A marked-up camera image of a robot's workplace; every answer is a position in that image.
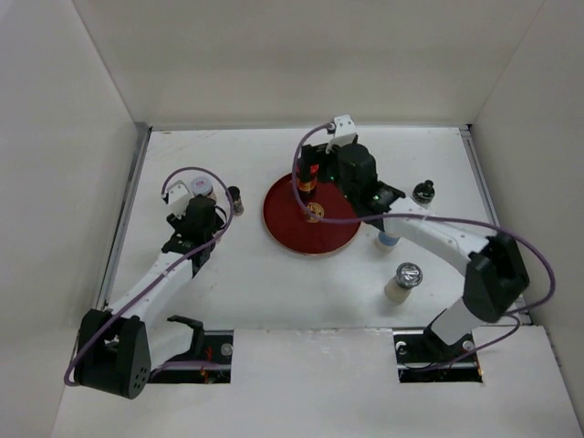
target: red petri dish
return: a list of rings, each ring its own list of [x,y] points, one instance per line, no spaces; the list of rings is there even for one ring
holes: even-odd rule
[[[308,203],[313,213],[324,217],[357,217],[340,190],[332,183],[317,182],[317,190]],[[280,178],[264,200],[267,231],[282,246],[304,255],[323,255],[348,244],[359,230],[356,224],[323,224],[307,217],[292,192],[292,176]]]

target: bottle cap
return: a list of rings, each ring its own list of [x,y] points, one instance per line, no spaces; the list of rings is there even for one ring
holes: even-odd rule
[[[402,263],[395,271],[395,282],[399,287],[412,289],[422,283],[422,270],[414,263]]]
[[[435,195],[436,191],[432,180],[420,182],[412,192],[413,199],[418,203],[430,203]]]
[[[209,196],[212,191],[213,184],[206,176],[197,176],[194,180],[191,181],[191,192],[193,192],[195,196]]]

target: glass vial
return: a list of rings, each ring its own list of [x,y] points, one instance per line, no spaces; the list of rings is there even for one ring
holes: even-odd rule
[[[423,275],[414,263],[402,263],[395,271],[395,277],[385,285],[385,295],[396,304],[401,304],[422,283]]]
[[[435,195],[434,182],[432,180],[426,180],[414,187],[412,199],[421,207],[429,208]]]
[[[234,202],[234,215],[241,216],[244,213],[244,205],[241,202],[241,192],[239,188],[232,185],[228,187],[227,190],[229,194],[231,194],[231,199]]]

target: small bottle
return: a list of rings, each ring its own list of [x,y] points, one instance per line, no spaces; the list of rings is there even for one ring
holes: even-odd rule
[[[422,270],[414,263],[402,263],[395,271],[395,277],[385,285],[385,295],[396,304],[401,304],[422,283]]]
[[[231,194],[231,199],[234,202],[234,215],[241,216],[244,213],[244,205],[241,202],[241,192],[234,185],[228,187],[227,190],[229,191],[229,194]]]
[[[213,190],[213,183],[206,176],[197,176],[191,181],[191,192],[194,196],[204,196],[217,202],[217,196]]]
[[[435,195],[434,182],[432,180],[426,180],[414,187],[412,199],[421,207],[429,208]]]
[[[317,171],[318,166],[312,166],[309,174],[300,173],[296,178],[298,194],[304,204],[309,203],[317,192]]]
[[[392,233],[380,233],[375,238],[375,246],[377,246],[381,251],[387,253],[391,252],[393,248],[400,242],[400,237]]]

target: robotic arm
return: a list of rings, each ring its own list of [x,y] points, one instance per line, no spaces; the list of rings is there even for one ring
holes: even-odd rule
[[[175,356],[197,359],[202,353],[203,323],[172,316],[157,326],[156,319],[207,262],[214,244],[182,262],[180,259],[211,241],[224,221],[216,212],[215,201],[193,197],[183,182],[171,186],[164,201],[173,211],[167,217],[174,229],[171,238],[136,286],[109,309],[92,309],[85,315],[79,329],[78,349],[89,342],[112,314],[120,312],[160,274],[164,274],[164,279],[147,297],[123,313],[82,357],[74,373],[75,382],[80,385],[133,399],[144,389],[151,370]]]
[[[314,194],[315,179],[335,183],[358,217],[433,213],[404,192],[379,181],[375,159],[358,143],[349,116],[334,119],[333,140],[303,146],[297,186],[301,199]],[[365,220],[383,233],[400,235],[446,260],[464,276],[464,293],[424,331],[424,347],[435,361],[452,359],[472,329],[498,321],[526,290],[529,277],[516,241],[508,235],[481,236],[455,226],[418,218]]]

